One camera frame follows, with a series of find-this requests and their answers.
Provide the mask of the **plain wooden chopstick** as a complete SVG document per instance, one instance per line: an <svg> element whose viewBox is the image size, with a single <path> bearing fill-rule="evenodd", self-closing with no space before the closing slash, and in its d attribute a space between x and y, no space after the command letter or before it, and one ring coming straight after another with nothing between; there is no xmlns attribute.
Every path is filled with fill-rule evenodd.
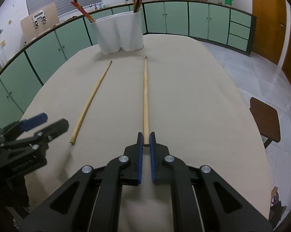
<svg viewBox="0 0 291 232"><path fill-rule="evenodd" d="M83 111L82 111L82 113L81 113L81 115L80 115L80 117L79 117L79 119L77 121L77 124L76 124L76 126L74 128L74 131L72 133L72 137L70 139L70 144L71 145L75 145L75 143L76 143L76 140L77 140L79 131L81 129L81 126L82 126L82 124L84 122L85 116L86 116L86 114L87 114L87 112L88 112L88 110L90 108L90 105L91 105L91 103L92 103L92 101L93 101L93 99L94 99L94 97L95 97L95 95L96 95L101 83L103 82L103 80L104 80L109 68L111 67L111 64L112 64L112 61L110 61L108 63L106 69L104 70L103 74L99 78L99 80L98 80L97 84L95 85L95 87L94 87L89 99L86 102L86 105L85 105L85 107L84 107L84 109L83 109Z"/></svg>
<svg viewBox="0 0 291 232"><path fill-rule="evenodd" d="M145 57L143 74L143 145L149 146L148 58Z"/></svg>

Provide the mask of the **white double utensil holder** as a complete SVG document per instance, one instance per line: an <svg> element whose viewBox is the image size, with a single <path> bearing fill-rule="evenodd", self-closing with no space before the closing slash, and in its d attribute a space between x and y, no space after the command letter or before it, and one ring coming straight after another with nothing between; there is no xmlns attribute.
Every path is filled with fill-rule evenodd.
<svg viewBox="0 0 291 232"><path fill-rule="evenodd" d="M102 54L119 50L136 51L144 46L141 12L124 12L99 18L91 23Z"/></svg>

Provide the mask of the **chrome sink faucet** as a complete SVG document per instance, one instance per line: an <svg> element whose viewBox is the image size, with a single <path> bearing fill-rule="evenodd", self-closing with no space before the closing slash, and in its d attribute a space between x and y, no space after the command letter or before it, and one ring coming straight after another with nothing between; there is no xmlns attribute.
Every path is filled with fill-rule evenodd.
<svg viewBox="0 0 291 232"><path fill-rule="evenodd" d="M89 0L89 7L93 7L96 9L96 1L95 0Z"/></svg>

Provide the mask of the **brown wooden chair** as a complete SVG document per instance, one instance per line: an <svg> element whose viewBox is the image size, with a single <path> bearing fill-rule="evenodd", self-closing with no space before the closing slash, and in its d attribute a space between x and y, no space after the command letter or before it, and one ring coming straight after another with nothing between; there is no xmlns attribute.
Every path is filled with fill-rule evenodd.
<svg viewBox="0 0 291 232"><path fill-rule="evenodd" d="M261 136L266 137L266 141L263 143L265 149L272 142L279 143L281 141L281 131L277 110L257 98L251 97L250 112Z"/></svg>

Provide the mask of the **green lower kitchen cabinets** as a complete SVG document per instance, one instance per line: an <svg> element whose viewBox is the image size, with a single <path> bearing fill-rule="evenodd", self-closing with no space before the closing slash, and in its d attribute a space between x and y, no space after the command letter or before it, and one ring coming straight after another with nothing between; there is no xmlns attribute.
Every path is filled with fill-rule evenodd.
<svg viewBox="0 0 291 232"><path fill-rule="evenodd" d="M0 71L0 128L20 120L46 81L80 50L99 43L115 51L140 48L142 35L188 36L250 55L256 16L204 2L147 2L139 12L132 5L103 9L90 23L70 19L22 48Z"/></svg>

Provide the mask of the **brown cardboard board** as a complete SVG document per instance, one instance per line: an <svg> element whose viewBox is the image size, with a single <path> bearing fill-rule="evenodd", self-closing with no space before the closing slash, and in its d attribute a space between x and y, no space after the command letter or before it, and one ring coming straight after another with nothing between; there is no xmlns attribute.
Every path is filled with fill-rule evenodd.
<svg viewBox="0 0 291 232"><path fill-rule="evenodd" d="M60 20L55 3L51 3L37 10L20 22L27 43L59 23Z"/></svg>

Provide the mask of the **wooden door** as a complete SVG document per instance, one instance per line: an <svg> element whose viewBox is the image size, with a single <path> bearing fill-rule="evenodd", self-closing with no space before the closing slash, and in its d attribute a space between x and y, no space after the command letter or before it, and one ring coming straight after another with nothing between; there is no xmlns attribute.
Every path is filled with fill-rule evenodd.
<svg viewBox="0 0 291 232"><path fill-rule="evenodd" d="M285 0L252 0L252 12L257 17L253 52L278 65L287 32ZM282 70L291 84L291 31Z"/></svg>

